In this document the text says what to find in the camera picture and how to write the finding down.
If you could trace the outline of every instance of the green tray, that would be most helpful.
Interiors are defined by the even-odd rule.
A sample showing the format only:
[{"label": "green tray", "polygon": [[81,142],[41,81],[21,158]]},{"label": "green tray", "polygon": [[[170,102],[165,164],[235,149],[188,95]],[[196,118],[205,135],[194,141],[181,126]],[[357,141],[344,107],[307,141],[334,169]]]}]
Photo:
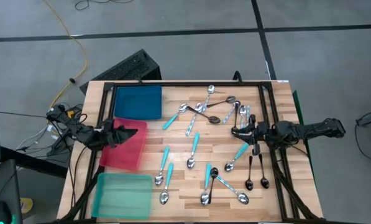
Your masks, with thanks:
[{"label": "green tray", "polygon": [[149,175],[98,175],[92,217],[148,219],[152,198]]}]

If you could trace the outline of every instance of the red tray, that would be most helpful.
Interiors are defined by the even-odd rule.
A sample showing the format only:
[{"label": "red tray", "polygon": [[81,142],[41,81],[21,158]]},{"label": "red tray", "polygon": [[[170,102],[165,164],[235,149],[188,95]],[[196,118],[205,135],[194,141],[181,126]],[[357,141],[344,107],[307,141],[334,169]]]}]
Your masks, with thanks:
[{"label": "red tray", "polygon": [[105,146],[99,165],[137,171],[144,150],[145,138],[147,137],[147,123],[145,121],[116,118],[114,127],[118,128],[120,125],[125,128],[138,129],[138,131],[123,144],[117,144],[114,149]]}]

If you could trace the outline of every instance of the plastic container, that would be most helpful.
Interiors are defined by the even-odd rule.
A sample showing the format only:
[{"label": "plastic container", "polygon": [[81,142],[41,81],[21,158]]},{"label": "plastic container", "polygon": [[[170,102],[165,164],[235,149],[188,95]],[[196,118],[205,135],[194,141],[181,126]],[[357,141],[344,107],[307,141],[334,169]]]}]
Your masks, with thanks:
[{"label": "plastic container", "polygon": [[99,165],[137,171],[142,151],[144,150],[145,138],[147,137],[147,123],[145,121],[116,118],[114,127],[118,128],[120,125],[123,125],[125,128],[138,129],[138,131],[123,144],[116,144],[114,149],[110,146],[105,146]]},{"label": "plastic container", "polygon": [[98,175],[92,217],[148,219],[152,198],[149,175]]},{"label": "plastic container", "polygon": [[118,87],[114,115],[137,120],[162,118],[162,87]]}]

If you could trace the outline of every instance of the black-handled spoon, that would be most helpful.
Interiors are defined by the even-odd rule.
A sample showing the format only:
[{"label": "black-handled spoon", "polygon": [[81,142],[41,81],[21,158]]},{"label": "black-handled spoon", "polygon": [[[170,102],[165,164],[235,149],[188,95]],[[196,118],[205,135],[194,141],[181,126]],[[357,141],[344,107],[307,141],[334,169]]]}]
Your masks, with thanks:
[{"label": "black-handled spoon", "polygon": [[270,182],[264,176],[264,167],[262,165],[262,155],[261,154],[259,154],[259,159],[260,159],[261,170],[262,170],[262,178],[261,178],[260,182],[261,182],[261,185],[262,185],[263,188],[268,189],[268,188],[270,188]]},{"label": "black-handled spoon", "polygon": [[247,190],[253,190],[253,182],[250,179],[251,172],[252,172],[252,161],[253,161],[253,157],[252,156],[249,156],[249,178],[245,182],[245,185],[246,185],[246,189]]},{"label": "black-handled spoon", "polygon": [[209,117],[209,116],[206,116],[206,115],[204,115],[203,113],[200,113],[199,111],[193,109],[193,108],[190,107],[190,106],[187,106],[186,109],[187,109],[187,110],[190,110],[190,111],[192,111],[192,112],[194,112],[194,113],[197,113],[197,114],[200,114],[200,115],[204,116],[204,117],[207,118],[207,119],[209,120],[209,122],[212,123],[212,124],[218,124],[218,123],[221,122],[221,120],[220,120],[218,117],[216,117],[216,116],[210,116],[210,117]]},{"label": "black-handled spoon", "polygon": [[214,180],[216,177],[218,177],[218,169],[213,167],[210,171],[210,176],[211,178],[213,178],[213,180],[211,181],[211,186],[210,186],[210,193],[209,193],[209,202],[208,204],[211,204],[211,192],[213,191],[213,183],[214,183]]},{"label": "black-handled spoon", "polygon": [[239,110],[239,107],[240,107],[240,101],[237,100],[235,101],[235,125],[234,125],[235,128],[236,128],[236,120],[237,120],[237,111]]},{"label": "black-handled spoon", "polygon": [[220,103],[233,103],[233,102],[235,102],[235,100],[236,100],[236,97],[235,96],[228,96],[224,101],[221,101],[221,102],[218,102],[218,103],[213,103],[213,104],[210,104],[210,105],[208,105],[207,106],[207,108],[210,108],[210,107],[212,107],[212,106],[216,106],[216,105],[218,105],[218,104],[220,104]]}]

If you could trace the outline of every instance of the wooden tabletop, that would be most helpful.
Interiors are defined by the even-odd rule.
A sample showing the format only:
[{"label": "wooden tabletop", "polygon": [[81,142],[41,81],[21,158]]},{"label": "wooden tabletop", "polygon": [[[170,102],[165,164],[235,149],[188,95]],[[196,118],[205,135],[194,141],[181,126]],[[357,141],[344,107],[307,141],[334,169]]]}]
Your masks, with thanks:
[{"label": "wooden tabletop", "polygon": [[[101,102],[104,82],[90,82],[83,106],[83,113],[88,115],[85,124],[95,126],[98,118],[99,106]],[[275,101],[280,120],[287,120],[297,123],[295,103],[291,95],[290,84],[288,82],[272,82]],[[185,132],[193,117],[193,113],[187,111],[179,115],[176,121],[167,129],[162,126],[177,111],[182,103],[194,107],[199,102],[204,102],[207,97],[206,87],[163,87],[162,88],[162,119],[148,121],[148,135],[144,148],[144,153],[140,162],[140,171],[136,174],[148,174],[154,177],[160,168],[163,152],[166,146],[170,147],[167,163],[163,176],[166,177],[168,164],[174,163],[172,180],[169,191],[170,199],[166,205],[159,203],[159,195],[163,190],[163,184],[159,187],[153,185],[151,216],[148,220],[120,220],[127,222],[258,222],[258,221],[281,221],[277,199],[277,191],[273,179],[272,165],[268,147],[260,142],[261,153],[263,155],[263,166],[266,178],[270,181],[270,188],[264,189],[260,184],[262,177],[260,163],[257,157],[252,164],[251,179],[254,189],[248,191],[245,188],[245,180],[248,178],[249,155],[252,146],[236,161],[234,170],[224,171],[224,165],[232,160],[243,142],[234,138],[230,134],[230,129],[234,125],[234,115],[226,124],[210,124],[207,119],[197,116],[190,136],[186,137]],[[217,86],[214,94],[210,96],[210,103],[225,100],[228,96],[236,96],[243,105],[251,106],[251,114],[255,114],[257,121],[263,121],[262,109],[257,87],[223,87]],[[267,107],[269,107],[268,93],[265,94]],[[232,105],[223,103],[206,110],[206,114],[217,116],[224,119]],[[273,121],[270,108],[270,121]],[[190,157],[193,138],[195,133],[200,133],[198,147],[195,153],[196,165],[192,170],[186,166],[186,161]],[[304,145],[299,143],[298,147],[305,150]],[[83,145],[76,142],[71,155],[71,168],[74,170],[75,162],[78,159]],[[295,149],[289,148],[288,161],[293,178],[293,185],[310,210],[317,216],[322,216],[318,194],[314,184],[314,179],[309,164],[309,159]],[[86,174],[89,164],[91,151],[83,153],[76,173],[75,192],[78,198],[84,190]],[[228,181],[237,191],[246,193],[250,202],[248,205],[241,204],[235,195],[222,183],[215,181],[212,204],[203,206],[200,204],[200,195],[204,188],[204,178],[206,164],[217,167],[220,176]],[[126,172],[113,168],[106,168],[105,172]],[[291,216],[291,207],[286,190],[283,189],[288,216]],[[65,186],[57,218],[66,215],[70,209],[72,186],[69,173],[67,174]],[[91,215],[91,206],[94,200],[94,191],[90,194],[86,218]],[[109,219],[98,219],[99,222],[114,221]]]}]

